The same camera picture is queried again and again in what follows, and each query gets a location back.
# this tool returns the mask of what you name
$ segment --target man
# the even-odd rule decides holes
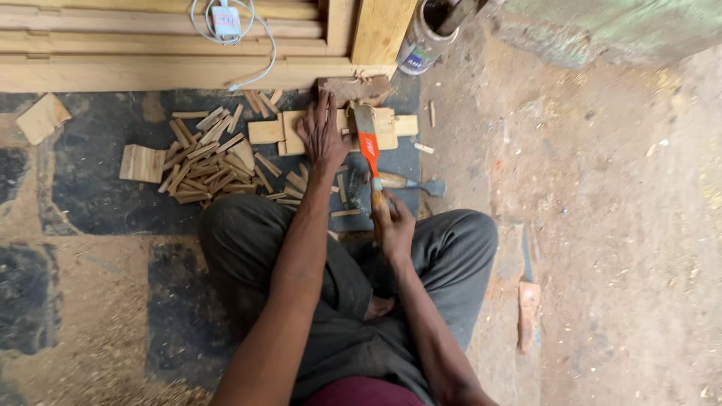
[[[326,234],[349,152],[335,106],[322,92],[297,124],[311,171],[296,213],[234,194],[201,218],[210,272],[245,336],[212,404],[496,405],[462,350],[497,248],[493,221],[455,210],[416,223],[385,192],[380,253],[366,246],[355,259]]]

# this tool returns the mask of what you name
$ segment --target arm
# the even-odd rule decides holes
[[[291,398],[321,296],[329,191],[349,150],[336,130],[335,97],[325,92],[297,132],[311,161],[308,187],[279,252],[266,306],[226,368],[214,406],[287,405]]]
[[[411,260],[414,216],[399,198],[386,190],[384,194],[393,203],[393,209],[391,219],[379,217],[381,247],[396,276],[399,298],[434,397],[444,406],[497,406],[484,393],[469,360],[414,269]]]

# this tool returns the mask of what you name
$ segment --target left hand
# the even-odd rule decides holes
[[[333,93],[321,91],[318,105],[308,108],[296,123],[296,132],[314,167],[335,171],[349,153],[350,137],[342,138],[336,126],[336,95]]]

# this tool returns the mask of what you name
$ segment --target white cable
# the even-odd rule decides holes
[[[246,80],[245,82],[237,83],[237,84],[229,87],[229,88],[228,88],[228,91],[229,91],[229,92],[233,92],[233,91],[235,91],[235,90],[238,90],[238,89],[239,89],[241,86],[243,86],[243,85],[247,85],[247,84],[249,84],[249,83],[255,82],[256,80],[259,80],[259,79],[265,77],[265,76],[269,73],[269,71],[271,70],[271,68],[273,67],[273,65],[276,63],[276,40],[273,38],[273,34],[271,34],[271,29],[270,29],[269,26],[266,24],[266,22],[264,22],[264,21],[256,14],[256,8],[255,8],[255,6],[253,5],[253,0],[248,0],[248,2],[251,3],[251,7],[250,7],[250,8],[249,8],[248,6],[246,6],[245,3],[243,3],[241,0],[231,0],[231,1],[233,1],[234,3],[238,3],[239,5],[241,5],[244,9],[247,9],[247,10],[251,13],[251,20],[248,22],[248,26],[247,26],[247,27],[245,28],[245,30],[242,31],[242,32],[241,32],[241,30],[240,30],[240,21],[239,21],[239,20],[234,20],[234,23],[236,23],[236,28],[238,29],[238,32],[240,33],[238,37],[234,37],[234,38],[231,38],[231,39],[229,39],[229,40],[221,40],[221,39],[219,39],[219,38],[216,38],[216,36],[215,36],[216,33],[215,33],[215,31],[213,31],[213,28],[211,27],[210,19],[208,18],[208,11],[211,9],[211,5],[213,5],[213,3],[214,3],[215,1],[216,1],[216,0],[210,0],[210,1],[208,2],[208,6],[206,6],[206,12],[205,12],[206,27],[208,28],[208,32],[213,35],[213,36],[210,36],[210,35],[207,35],[206,33],[204,33],[203,31],[201,31],[201,30],[198,28],[198,25],[196,24],[196,16],[195,16],[194,13],[195,13],[195,10],[196,10],[196,3],[198,2],[198,0],[193,0],[193,4],[191,5],[191,22],[193,23],[193,26],[196,28],[196,31],[198,31],[199,34],[203,35],[206,39],[211,40],[211,41],[213,41],[213,42],[215,42],[215,43],[220,43],[220,44],[223,44],[223,45],[227,45],[227,44],[233,44],[233,45],[235,45],[235,44],[238,44],[238,42],[245,36],[245,34],[248,33],[248,31],[251,30],[251,26],[253,26],[253,21],[254,21],[254,20],[258,20],[258,22],[260,22],[261,25],[263,25],[264,28],[266,29],[266,32],[268,33],[269,38],[271,38],[271,44],[273,45],[273,55],[272,55],[272,57],[271,57],[271,63],[268,65],[268,67],[266,67],[266,70],[264,70],[263,73],[261,73],[260,75],[258,75],[257,77],[255,77],[255,78],[253,78],[253,79]],[[226,10],[228,10],[228,12],[229,12],[229,14],[231,14],[231,16],[233,16],[233,14],[230,13],[230,10],[229,10],[229,8],[228,8],[228,0],[218,0],[218,2],[221,4],[222,7],[226,8]]]

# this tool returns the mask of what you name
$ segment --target gray pants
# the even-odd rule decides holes
[[[233,194],[201,216],[200,239],[214,284],[233,325],[245,337],[264,307],[271,271],[294,212],[261,196]],[[417,223],[414,267],[462,348],[484,300],[497,231],[473,210],[454,210]],[[346,376],[405,386],[434,405],[404,309],[364,322],[372,297],[395,294],[393,273],[370,242],[352,247],[329,238],[321,300],[293,389],[292,404]]]

